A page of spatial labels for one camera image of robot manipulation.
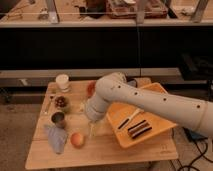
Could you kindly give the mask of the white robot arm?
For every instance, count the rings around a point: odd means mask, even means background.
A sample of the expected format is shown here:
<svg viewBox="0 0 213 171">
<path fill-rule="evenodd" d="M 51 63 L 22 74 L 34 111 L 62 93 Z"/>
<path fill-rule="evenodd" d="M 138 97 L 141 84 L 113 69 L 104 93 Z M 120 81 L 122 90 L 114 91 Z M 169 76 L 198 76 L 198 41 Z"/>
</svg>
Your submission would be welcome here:
<svg viewBox="0 0 213 171">
<path fill-rule="evenodd" d="M 93 122 L 101 120 L 113 102 L 136 106 L 213 138 L 213 102 L 135 88 L 123 73 L 115 72 L 97 80 L 86 101 L 86 116 Z"/>
</svg>

